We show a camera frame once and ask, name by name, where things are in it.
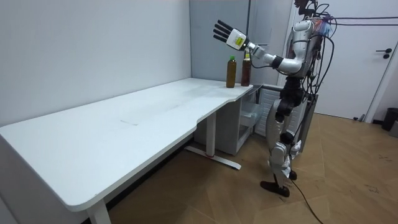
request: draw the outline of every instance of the humanoid robot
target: humanoid robot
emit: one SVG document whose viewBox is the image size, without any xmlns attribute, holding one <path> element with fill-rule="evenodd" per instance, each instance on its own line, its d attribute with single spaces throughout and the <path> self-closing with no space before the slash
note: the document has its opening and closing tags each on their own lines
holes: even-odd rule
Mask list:
<svg viewBox="0 0 398 224">
<path fill-rule="evenodd" d="M 313 11 L 307 9 L 309 0 L 296 0 L 299 13 L 311 17 Z M 290 160 L 300 151 L 301 141 L 295 142 L 295 134 L 288 130 L 292 110 L 299 106 L 306 97 L 301 88 L 302 80 L 312 73 L 312 65 L 319 58 L 322 35 L 315 33 L 315 24 L 311 19 L 304 19 L 294 24 L 286 57 L 271 55 L 261 46 L 256 45 L 241 31 L 222 21 L 215 24 L 214 38 L 225 42 L 236 50 L 247 50 L 250 54 L 269 64 L 273 69 L 287 76 L 280 99 L 275 100 L 269 112 L 266 125 L 266 139 L 270 150 L 269 165 L 274 173 L 275 182 L 262 181 L 263 189 L 289 197 L 290 191 L 285 186 L 287 178 L 296 180 L 297 175 L 291 169 Z"/>
</svg>

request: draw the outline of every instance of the robot leg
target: robot leg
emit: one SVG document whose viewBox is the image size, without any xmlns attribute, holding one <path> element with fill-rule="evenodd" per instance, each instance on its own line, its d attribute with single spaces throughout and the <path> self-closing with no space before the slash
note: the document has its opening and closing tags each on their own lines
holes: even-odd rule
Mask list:
<svg viewBox="0 0 398 224">
<path fill-rule="evenodd" d="M 283 100 L 275 100 L 268 114 L 266 126 L 266 138 L 270 150 L 269 164 L 274 173 L 275 182 L 262 181 L 260 185 L 268 191 L 288 197 L 290 192 L 284 186 L 285 180 L 287 177 L 295 180 L 297 175 L 294 171 L 291 171 L 290 167 L 289 151 L 291 145 L 289 141 L 293 141 L 294 138 L 292 139 L 292 133 L 287 128 L 290 124 L 291 113 L 286 116 L 285 113 L 278 111 L 283 108 L 280 105 L 284 103 Z"/>
</svg>

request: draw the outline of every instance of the brown bottle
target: brown bottle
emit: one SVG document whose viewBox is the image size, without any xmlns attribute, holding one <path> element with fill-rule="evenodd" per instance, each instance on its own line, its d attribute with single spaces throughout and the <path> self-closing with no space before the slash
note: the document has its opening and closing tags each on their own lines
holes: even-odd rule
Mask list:
<svg viewBox="0 0 398 224">
<path fill-rule="evenodd" d="M 243 59 L 242 63 L 242 86 L 250 85 L 250 72 L 251 72 L 251 61 L 250 55 L 246 54 L 245 59 Z"/>
<path fill-rule="evenodd" d="M 235 56 L 231 56 L 226 69 L 226 87 L 234 88 L 236 78 L 236 61 Z"/>
</svg>

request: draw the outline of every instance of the yellow label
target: yellow label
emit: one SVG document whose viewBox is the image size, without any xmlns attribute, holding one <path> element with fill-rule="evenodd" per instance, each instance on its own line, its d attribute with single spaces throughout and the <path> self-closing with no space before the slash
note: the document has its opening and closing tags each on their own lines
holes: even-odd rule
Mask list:
<svg viewBox="0 0 398 224">
<path fill-rule="evenodd" d="M 238 46 L 241 46 L 243 44 L 243 38 L 242 37 L 238 37 L 235 40 L 235 44 L 238 45 Z"/>
</svg>

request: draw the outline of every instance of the door handle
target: door handle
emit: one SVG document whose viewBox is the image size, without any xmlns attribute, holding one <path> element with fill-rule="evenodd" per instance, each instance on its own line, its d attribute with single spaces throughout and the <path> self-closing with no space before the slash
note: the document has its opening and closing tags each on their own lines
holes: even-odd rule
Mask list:
<svg viewBox="0 0 398 224">
<path fill-rule="evenodd" d="M 386 50 L 377 50 L 376 52 L 385 52 L 386 54 L 389 54 L 392 52 L 392 49 L 386 49 Z"/>
</svg>

